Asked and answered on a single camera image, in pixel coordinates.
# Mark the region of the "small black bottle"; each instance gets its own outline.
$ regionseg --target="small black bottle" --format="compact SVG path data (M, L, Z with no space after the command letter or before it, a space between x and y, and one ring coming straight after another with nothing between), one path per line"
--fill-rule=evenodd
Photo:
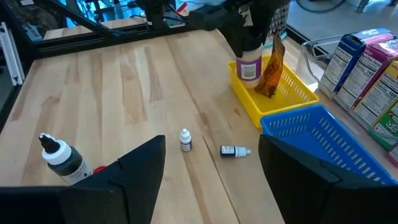
M57 140L49 134L41 134L42 157L51 170L65 182L72 185L93 174L90 166L80 153L65 141Z

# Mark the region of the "bottle label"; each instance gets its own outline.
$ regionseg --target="bottle label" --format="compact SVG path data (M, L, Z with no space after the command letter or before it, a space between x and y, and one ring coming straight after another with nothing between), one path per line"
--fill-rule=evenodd
M236 71L238 78L244 81L256 80L261 77L261 57L245 62L236 58Z
M189 152L192 149L192 141L190 141L188 144L184 144L181 142L181 150L184 152Z
M88 165L85 160L82 160L79 168L76 171L69 175L61 176L64 181L68 184L72 185L75 184L84 178L88 177L89 175L93 174L93 168Z
M235 147L234 146L222 146L221 147L221 155L222 156L235 156Z

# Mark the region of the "small white bottle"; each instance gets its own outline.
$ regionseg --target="small white bottle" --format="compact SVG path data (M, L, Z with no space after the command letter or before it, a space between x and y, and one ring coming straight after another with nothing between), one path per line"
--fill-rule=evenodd
M221 157L245 157L251 153L250 149L240 146L221 146Z
M181 150L184 152L189 152L192 150L192 137L189 131L184 128L180 134Z

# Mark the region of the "yellow basket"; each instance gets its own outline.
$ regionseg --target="yellow basket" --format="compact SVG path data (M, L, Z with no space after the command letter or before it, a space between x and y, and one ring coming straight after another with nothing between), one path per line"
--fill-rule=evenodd
M270 55L262 57L262 70L265 69L270 57ZM228 66L232 88L257 128L261 128L260 119L263 116L301 108L319 101L318 96L311 92L285 64L276 94L271 99L256 93L254 89L247 90L243 86L236 74L236 62L230 62Z

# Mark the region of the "orange bag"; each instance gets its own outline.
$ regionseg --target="orange bag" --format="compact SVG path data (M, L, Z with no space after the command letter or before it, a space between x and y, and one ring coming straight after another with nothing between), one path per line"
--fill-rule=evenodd
M275 93L284 69L285 46L277 34L278 32L274 35L271 59L269 59L266 69L262 73L259 84L254 88L256 92L269 98Z

